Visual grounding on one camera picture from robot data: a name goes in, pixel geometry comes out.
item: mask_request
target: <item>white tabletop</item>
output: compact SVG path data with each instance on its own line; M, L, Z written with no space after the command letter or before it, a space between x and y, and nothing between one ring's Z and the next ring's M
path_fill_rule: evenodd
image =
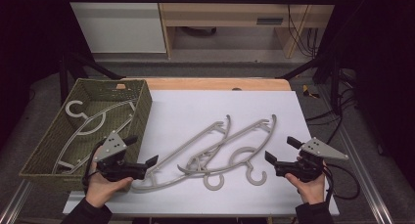
M251 160L253 179L259 180L262 171L266 172L267 179L263 185L254 186L246 177L247 167L241 165L223 172L223 187L211 191L205 187L202 175L192 175L158 190L117 193L107 203L114 214L153 217L295 214L295 207L301 204L297 189L285 178L276 177L273 166L264 159L264 153L268 151L278 160L295 161L299 151L286 143L287 137L293 136L302 142L310 139L295 92L154 90L151 94L153 105L138 162L143 163L155 155L159 155L160 161L215 121L223 121L226 125L227 114L231 117L229 135L260 119L272 121L271 115L275 114L277 124L272 137ZM226 165L230 155L239 148L257 148L266 135L264 130L257 128L230 141L221 148L208 168ZM167 161L155 173L159 183L182 175L177 164L185 167L192 155L220 141L222 136L212 131ZM217 184L218 176L213 175L209 182ZM138 185L143 184L137 180L133 186ZM64 213L71 212L82 198L82 192L72 192ZM339 214L334 200L330 202L330 212Z

